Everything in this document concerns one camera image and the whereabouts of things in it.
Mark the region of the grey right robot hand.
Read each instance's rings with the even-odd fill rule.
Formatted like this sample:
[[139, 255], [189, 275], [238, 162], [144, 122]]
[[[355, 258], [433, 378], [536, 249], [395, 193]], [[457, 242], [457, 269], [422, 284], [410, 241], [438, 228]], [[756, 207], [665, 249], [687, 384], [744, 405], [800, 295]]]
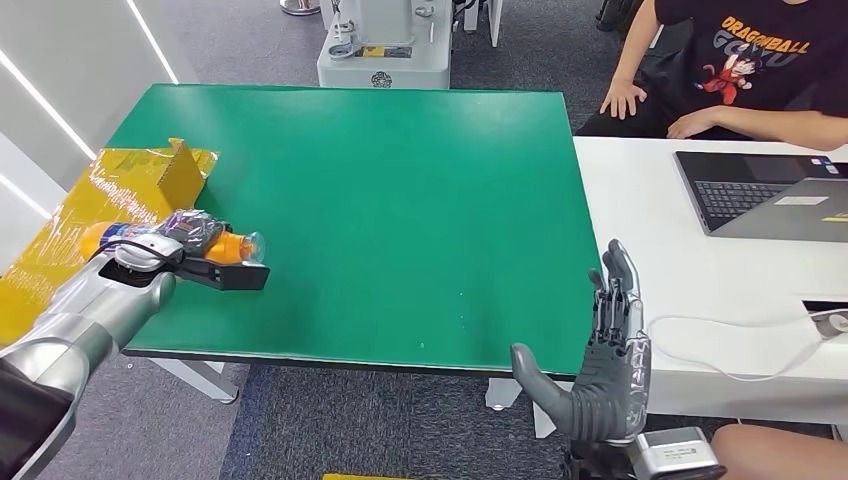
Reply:
[[512, 375], [569, 439], [626, 444], [646, 423], [652, 345], [638, 271], [619, 240], [609, 241], [602, 262], [605, 273], [589, 271], [595, 287], [592, 329], [571, 389], [544, 374], [522, 343], [510, 347]]

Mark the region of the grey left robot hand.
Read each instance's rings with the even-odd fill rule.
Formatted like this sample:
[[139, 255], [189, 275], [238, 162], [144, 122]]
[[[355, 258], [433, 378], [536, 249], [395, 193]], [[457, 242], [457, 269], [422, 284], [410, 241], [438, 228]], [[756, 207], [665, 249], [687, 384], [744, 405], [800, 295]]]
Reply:
[[189, 257], [204, 257], [231, 225], [204, 210], [178, 209], [154, 227], [154, 231], [179, 242]]

